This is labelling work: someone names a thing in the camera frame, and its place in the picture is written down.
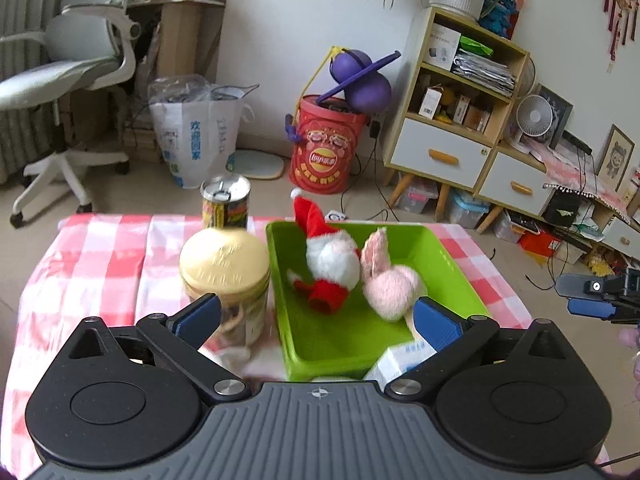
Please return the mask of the pink bunny plush toy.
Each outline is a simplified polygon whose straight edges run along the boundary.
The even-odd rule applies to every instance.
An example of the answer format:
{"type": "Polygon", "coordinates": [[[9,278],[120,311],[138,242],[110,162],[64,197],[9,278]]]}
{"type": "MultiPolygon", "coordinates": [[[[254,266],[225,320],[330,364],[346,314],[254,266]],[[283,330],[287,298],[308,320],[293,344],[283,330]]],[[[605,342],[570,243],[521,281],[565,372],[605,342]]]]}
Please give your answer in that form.
{"type": "Polygon", "coordinates": [[[390,261],[385,228],[377,229],[364,243],[360,266],[363,296],[387,322],[399,321],[426,294],[418,272],[390,261]]]}

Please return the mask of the white plastic shopping bag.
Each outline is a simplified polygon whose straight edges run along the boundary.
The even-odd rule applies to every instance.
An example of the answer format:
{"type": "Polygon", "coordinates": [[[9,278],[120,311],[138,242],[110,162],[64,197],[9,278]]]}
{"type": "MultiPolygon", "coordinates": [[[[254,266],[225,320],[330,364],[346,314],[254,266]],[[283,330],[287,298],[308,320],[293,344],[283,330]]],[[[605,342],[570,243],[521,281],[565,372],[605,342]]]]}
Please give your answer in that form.
{"type": "Polygon", "coordinates": [[[166,76],[148,87],[157,144],[180,188],[222,174],[236,148],[246,97],[259,88],[213,84],[201,75],[166,76]]]}

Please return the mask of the purple hopper ball toy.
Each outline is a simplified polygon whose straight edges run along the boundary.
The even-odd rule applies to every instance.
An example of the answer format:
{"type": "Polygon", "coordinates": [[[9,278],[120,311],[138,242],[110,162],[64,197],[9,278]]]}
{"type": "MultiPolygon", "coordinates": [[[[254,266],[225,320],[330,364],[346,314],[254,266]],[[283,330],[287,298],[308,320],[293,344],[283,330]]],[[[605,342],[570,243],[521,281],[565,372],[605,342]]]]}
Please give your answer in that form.
{"type": "Polygon", "coordinates": [[[336,48],[329,54],[329,72],[336,86],[318,96],[321,105],[343,92],[344,100],[351,110],[372,116],[381,114],[392,100],[392,86],[382,68],[399,60],[401,53],[393,53],[372,61],[370,56],[357,49],[336,48]]]}

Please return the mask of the red snack bucket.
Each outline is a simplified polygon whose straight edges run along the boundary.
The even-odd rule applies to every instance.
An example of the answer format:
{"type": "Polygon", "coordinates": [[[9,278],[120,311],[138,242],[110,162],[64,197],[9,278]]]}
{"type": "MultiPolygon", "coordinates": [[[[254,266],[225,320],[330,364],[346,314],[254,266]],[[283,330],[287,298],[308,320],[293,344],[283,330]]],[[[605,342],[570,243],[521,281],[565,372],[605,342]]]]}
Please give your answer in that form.
{"type": "Polygon", "coordinates": [[[343,99],[329,98],[320,104],[317,99],[307,94],[296,113],[285,117],[285,131],[293,144],[290,179],[307,192],[340,194],[370,117],[354,112],[343,99]]]}

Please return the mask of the santa gnome plush toy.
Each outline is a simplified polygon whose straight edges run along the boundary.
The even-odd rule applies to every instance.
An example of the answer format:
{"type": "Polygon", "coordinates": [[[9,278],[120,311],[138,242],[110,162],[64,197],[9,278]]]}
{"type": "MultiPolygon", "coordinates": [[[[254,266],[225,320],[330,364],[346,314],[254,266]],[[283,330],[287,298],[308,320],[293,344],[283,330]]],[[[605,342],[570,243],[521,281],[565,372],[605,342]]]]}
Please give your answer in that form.
{"type": "Polygon", "coordinates": [[[300,188],[291,192],[294,221],[305,235],[306,263],[311,283],[292,270],[288,281],[312,310],[334,314],[360,282],[360,249],[344,230],[326,222],[319,206],[300,188]]]}

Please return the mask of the yellow black drink can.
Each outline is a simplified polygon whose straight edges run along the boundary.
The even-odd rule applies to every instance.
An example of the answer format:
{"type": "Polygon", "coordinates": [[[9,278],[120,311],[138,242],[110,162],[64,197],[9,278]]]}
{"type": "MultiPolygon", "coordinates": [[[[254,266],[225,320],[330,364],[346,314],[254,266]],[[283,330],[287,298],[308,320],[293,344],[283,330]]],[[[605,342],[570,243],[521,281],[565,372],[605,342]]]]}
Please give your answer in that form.
{"type": "Polygon", "coordinates": [[[205,229],[245,229],[248,219],[250,181],[239,174],[205,180],[200,187],[205,229]]]}

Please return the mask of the green plastic tray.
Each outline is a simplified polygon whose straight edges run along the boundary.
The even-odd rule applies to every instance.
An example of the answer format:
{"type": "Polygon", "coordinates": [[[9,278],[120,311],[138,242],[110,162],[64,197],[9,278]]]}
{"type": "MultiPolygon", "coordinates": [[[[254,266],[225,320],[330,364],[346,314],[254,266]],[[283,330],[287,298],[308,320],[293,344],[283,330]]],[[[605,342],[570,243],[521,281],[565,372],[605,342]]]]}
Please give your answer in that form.
{"type": "Polygon", "coordinates": [[[310,284],[306,238],[292,221],[266,226],[274,308],[286,378],[360,378],[390,347],[413,338],[405,314],[425,295],[468,318],[489,311],[445,245],[442,224],[343,223],[360,247],[367,240],[385,244],[376,254],[379,278],[364,278],[335,313],[314,310],[288,279],[292,271],[310,284]]]}

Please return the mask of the grey white office chair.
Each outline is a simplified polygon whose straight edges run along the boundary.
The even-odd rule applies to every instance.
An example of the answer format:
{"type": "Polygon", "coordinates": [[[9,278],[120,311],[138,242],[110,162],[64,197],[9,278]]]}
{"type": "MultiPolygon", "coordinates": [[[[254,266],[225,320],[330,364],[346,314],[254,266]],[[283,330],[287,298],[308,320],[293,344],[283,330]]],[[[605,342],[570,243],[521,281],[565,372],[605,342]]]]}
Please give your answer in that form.
{"type": "Polygon", "coordinates": [[[50,103],[54,130],[52,153],[23,170],[25,191],[12,207],[10,223],[24,224],[23,209],[56,178],[68,184],[80,214],[90,214],[92,203],[76,170],[113,166],[128,174],[129,157],[123,152],[95,153],[67,145],[60,118],[60,99],[77,91],[116,86],[134,76],[137,67],[132,43],[140,25],[127,14],[128,0],[60,0],[60,12],[43,30],[20,32],[1,39],[4,44],[31,41],[43,46],[49,62],[23,70],[1,83],[1,109],[27,110],[50,103]]]}

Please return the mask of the red hanging wall ornament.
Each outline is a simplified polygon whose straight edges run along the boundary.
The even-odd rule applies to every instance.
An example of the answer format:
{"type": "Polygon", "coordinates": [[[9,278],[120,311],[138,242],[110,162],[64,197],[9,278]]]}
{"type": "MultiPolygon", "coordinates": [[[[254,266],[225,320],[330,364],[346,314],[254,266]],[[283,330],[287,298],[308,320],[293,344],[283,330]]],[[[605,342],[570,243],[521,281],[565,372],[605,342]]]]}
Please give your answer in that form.
{"type": "Polygon", "coordinates": [[[636,40],[639,0],[604,0],[603,12],[608,16],[608,32],[611,34],[608,46],[610,72],[616,62],[618,48],[636,40]]]}

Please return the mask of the white wooden shelf cabinet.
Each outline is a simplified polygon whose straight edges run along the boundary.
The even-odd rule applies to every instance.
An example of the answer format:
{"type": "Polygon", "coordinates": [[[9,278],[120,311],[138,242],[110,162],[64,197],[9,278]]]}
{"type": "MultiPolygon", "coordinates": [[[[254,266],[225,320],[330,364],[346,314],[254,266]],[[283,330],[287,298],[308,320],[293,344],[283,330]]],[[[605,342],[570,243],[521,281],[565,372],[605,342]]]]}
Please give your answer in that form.
{"type": "Polygon", "coordinates": [[[514,148],[506,130],[516,110],[515,94],[504,94],[454,66],[462,40],[491,50],[521,89],[530,55],[460,15],[429,8],[413,21],[383,125],[383,162],[398,180],[390,203],[411,185],[430,179],[439,185],[437,218],[454,190],[489,203],[477,229],[485,231],[506,210],[541,219],[552,195],[542,162],[514,148]]]}

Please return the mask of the framed picture on floor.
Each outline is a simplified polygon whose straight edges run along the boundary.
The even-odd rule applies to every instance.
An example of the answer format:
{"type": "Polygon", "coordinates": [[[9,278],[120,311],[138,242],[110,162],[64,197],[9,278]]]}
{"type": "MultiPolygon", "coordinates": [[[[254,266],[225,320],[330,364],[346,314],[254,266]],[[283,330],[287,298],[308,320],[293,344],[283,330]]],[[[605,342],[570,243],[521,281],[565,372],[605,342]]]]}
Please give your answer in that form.
{"type": "Polygon", "coordinates": [[[634,141],[612,125],[597,170],[598,178],[612,191],[620,189],[633,152],[634,141]]]}

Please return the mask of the blue white carton box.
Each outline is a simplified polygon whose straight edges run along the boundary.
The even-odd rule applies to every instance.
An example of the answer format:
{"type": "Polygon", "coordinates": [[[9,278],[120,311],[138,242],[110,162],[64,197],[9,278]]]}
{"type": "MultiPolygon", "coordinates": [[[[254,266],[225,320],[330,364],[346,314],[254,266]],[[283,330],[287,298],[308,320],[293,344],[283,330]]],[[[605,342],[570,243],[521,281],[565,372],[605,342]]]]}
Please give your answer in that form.
{"type": "Polygon", "coordinates": [[[417,367],[436,353],[437,351],[425,340],[414,340],[388,347],[363,379],[376,382],[380,389],[384,390],[389,382],[417,367]]]}

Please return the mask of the red white checkered tablecloth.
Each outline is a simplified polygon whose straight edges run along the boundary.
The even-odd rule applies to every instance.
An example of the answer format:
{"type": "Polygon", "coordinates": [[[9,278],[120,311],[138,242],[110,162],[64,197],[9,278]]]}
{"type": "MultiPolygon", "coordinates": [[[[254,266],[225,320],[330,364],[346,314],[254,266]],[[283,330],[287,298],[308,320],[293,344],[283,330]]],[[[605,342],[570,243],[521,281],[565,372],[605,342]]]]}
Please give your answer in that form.
{"type": "MultiPolygon", "coordinates": [[[[68,218],[29,279],[2,412],[21,479],[599,479],[608,400],[552,322],[480,296],[500,330],[422,401],[375,382],[264,383],[207,403],[137,330],[190,304],[178,258],[202,225],[178,216],[68,218]]],[[[480,250],[445,245],[476,292],[480,250]]]]}

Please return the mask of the small white desk fan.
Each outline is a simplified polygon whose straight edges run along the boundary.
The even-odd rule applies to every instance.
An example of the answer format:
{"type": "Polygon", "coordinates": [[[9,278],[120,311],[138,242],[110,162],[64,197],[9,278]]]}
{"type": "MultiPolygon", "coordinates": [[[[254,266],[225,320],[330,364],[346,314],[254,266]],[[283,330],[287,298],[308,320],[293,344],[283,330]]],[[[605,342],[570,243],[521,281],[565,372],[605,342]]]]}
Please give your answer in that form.
{"type": "Polygon", "coordinates": [[[530,94],[523,98],[515,113],[518,128],[512,138],[512,146],[525,153],[524,138],[543,141],[551,130],[553,118],[552,107],[543,96],[530,94]]]}

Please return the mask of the white bathroom scale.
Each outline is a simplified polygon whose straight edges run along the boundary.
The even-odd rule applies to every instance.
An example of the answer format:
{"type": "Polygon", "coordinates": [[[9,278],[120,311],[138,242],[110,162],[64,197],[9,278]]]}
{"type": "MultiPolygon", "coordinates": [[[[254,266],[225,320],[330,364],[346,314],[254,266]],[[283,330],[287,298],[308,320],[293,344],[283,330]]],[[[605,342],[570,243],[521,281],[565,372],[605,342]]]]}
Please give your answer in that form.
{"type": "Polygon", "coordinates": [[[284,160],[279,155],[239,148],[229,156],[226,168],[250,180],[277,180],[284,173],[284,160]]]}

